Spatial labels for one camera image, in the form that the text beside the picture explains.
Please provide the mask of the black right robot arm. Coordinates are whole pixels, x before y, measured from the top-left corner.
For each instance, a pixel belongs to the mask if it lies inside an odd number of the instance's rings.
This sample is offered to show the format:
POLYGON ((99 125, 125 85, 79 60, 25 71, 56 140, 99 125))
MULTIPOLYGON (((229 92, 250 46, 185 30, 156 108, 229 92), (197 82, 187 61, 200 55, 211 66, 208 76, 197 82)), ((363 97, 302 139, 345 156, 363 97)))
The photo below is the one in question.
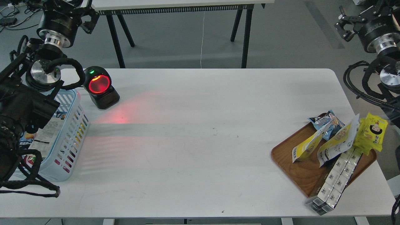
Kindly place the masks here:
POLYGON ((380 107, 396 127, 400 126, 399 110, 399 1, 377 0, 357 16, 348 16, 342 6, 335 29, 342 39, 349 42, 358 35, 364 51, 376 53, 376 59, 350 65, 344 73, 344 84, 357 98, 380 107), (366 66, 362 78, 364 91, 352 83, 353 69, 366 66))

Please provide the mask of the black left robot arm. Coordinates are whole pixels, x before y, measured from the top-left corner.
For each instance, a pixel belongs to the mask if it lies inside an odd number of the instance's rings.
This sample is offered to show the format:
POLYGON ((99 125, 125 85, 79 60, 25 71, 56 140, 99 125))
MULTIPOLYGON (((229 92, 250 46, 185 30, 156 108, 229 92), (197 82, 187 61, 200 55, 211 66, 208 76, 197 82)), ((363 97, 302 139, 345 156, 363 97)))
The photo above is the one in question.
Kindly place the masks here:
POLYGON ((82 65, 68 58, 63 48, 74 44, 78 28, 91 34, 99 13, 87 1, 25 0, 31 9, 42 9, 36 30, 39 38, 23 36, 11 63, 1 71, 1 193, 23 193, 21 188, 37 185, 53 191, 40 194, 57 198, 60 188, 39 175, 42 156, 36 149, 21 149, 20 138, 51 120, 60 103, 58 92, 82 86, 87 80, 82 65))

